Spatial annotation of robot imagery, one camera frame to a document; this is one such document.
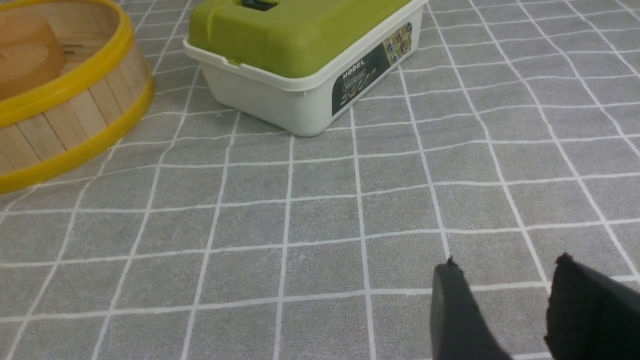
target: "green lid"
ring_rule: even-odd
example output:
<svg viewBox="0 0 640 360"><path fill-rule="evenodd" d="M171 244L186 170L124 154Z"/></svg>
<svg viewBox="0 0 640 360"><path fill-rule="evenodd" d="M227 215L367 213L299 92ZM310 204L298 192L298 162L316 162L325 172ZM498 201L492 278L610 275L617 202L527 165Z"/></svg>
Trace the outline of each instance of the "green lid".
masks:
<svg viewBox="0 0 640 360"><path fill-rule="evenodd" d="M411 0L205 0L189 44L285 78L312 75Z"/></svg>

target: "bamboo basket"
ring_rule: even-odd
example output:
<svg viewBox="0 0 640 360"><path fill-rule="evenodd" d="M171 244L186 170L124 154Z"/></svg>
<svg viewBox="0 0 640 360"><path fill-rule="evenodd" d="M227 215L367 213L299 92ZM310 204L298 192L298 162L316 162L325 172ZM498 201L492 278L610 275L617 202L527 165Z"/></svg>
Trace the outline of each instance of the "bamboo basket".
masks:
<svg viewBox="0 0 640 360"><path fill-rule="evenodd" d="M111 0L25 0L0 16L43 15L64 49L61 76L0 101L0 193L94 158L142 118L154 94L131 20Z"/></svg>

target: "label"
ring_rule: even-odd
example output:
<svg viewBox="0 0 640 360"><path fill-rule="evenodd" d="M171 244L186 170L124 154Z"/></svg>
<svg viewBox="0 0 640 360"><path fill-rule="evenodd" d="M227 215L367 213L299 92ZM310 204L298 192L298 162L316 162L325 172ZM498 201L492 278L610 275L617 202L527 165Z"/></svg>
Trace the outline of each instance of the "label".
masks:
<svg viewBox="0 0 640 360"><path fill-rule="evenodd" d="M333 84L333 115L411 51L412 31L413 24L407 22L338 77Z"/></svg>

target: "tile pattern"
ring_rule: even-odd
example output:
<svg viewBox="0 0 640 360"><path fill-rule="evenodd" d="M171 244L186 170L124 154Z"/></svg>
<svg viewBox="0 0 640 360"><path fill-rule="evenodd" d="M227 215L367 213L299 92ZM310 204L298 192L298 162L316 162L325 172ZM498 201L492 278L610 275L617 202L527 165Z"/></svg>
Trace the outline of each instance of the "tile pattern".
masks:
<svg viewBox="0 0 640 360"><path fill-rule="evenodd" d="M416 53L315 138L213 101L196 3L122 2L149 113L0 197L1 358L427 359L453 255L504 348L546 359L556 256L638 288L636 0L431 0Z"/></svg>

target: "yellow band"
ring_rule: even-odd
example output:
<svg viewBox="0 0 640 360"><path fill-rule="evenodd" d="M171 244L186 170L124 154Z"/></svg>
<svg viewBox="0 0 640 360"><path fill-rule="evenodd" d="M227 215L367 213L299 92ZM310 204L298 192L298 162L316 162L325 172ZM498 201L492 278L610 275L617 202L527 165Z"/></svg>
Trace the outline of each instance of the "yellow band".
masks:
<svg viewBox="0 0 640 360"><path fill-rule="evenodd" d="M147 81L144 91L121 118L98 135L64 154L32 167L0 176L0 194L13 192L49 180L98 156L116 144L142 119L142 116L147 112L153 101L154 92L154 78L149 75L149 81Z"/></svg>
<svg viewBox="0 0 640 360"><path fill-rule="evenodd" d="M59 0L23 0L0 4L0 12L55 1ZM131 19L121 7L111 0L80 1L101 4L116 11L120 23L115 33L102 49L70 72L28 92L0 101L0 127L34 117L75 97L107 76L131 49L134 42L134 30Z"/></svg>

